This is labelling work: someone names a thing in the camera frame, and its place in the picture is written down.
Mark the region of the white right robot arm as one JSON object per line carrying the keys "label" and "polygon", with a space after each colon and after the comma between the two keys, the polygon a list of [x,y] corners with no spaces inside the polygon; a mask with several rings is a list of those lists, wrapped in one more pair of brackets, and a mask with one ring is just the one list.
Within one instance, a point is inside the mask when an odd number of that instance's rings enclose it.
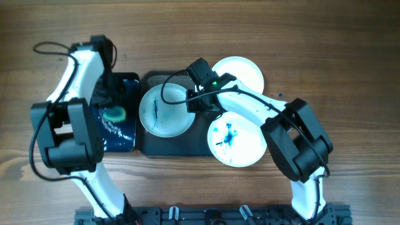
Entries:
{"label": "white right robot arm", "polygon": [[330,175],[333,144],[309,104],[299,98],[290,103],[271,99],[228,73],[191,72],[189,77],[203,89],[189,91],[188,109],[234,112],[260,127],[275,165],[292,182],[292,208],[315,224],[325,206],[321,181]]}

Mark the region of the white plate with blue splat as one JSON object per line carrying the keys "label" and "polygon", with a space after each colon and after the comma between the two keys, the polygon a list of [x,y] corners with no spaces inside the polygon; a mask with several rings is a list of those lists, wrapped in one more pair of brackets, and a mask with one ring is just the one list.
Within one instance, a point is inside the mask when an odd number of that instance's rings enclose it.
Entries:
{"label": "white plate with blue splat", "polygon": [[255,164],[267,149],[260,127],[235,112],[225,112],[210,124],[207,143],[216,159],[235,168]]}

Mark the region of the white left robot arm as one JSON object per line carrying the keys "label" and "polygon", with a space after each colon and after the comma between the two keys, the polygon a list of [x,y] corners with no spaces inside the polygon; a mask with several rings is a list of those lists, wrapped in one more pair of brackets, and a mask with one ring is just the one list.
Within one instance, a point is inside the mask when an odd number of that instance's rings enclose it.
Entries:
{"label": "white left robot arm", "polygon": [[56,181],[72,180],[91,203],[76,212],[76,224],[139,224],[103,163],[107,151],[135,148],[138,75],[113,71],[117,49],[105,37],[64,46],[62,55],[68,63],[57,88],[31,106],[29,149],[57,171]]}

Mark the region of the green yellow sponge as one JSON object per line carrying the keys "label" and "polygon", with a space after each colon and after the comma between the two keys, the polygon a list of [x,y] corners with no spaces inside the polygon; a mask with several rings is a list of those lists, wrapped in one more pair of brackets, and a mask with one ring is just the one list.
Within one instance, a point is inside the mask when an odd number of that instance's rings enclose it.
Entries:
{"label": "green yellow sponge", "polygon": [[126,110],[121,106],[114,106],[106,109],[102,116],[109,122],[120,123],[126,119]]}

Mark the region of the white plate with streak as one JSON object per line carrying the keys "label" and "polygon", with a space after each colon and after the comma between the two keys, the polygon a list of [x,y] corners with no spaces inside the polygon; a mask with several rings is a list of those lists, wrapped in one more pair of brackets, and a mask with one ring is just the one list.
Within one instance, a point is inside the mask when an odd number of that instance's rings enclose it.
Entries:
{"label": "white plate with streak", "polygon": [[171,138],[190,128],[195,114],[188,112],[185,104],[166,104],[161,99],[162,84],[152,87],[141,99],[139,119],[151,134]]}

